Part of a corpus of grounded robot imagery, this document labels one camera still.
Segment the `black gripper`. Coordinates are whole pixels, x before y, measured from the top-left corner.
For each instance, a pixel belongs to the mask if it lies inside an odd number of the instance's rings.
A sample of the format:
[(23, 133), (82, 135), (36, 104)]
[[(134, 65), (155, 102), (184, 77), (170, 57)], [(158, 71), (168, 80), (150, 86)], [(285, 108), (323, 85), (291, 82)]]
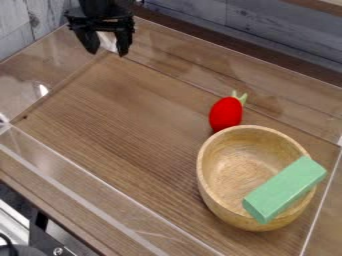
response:
[(119, 56), (128, 54), (132, 44), (134, 13), (123, 0), (78, 0), (79, 6), (68, 9), (64, 16), (86, 50), (95, 54), (100, 40), (95, 31), (115, 32)]

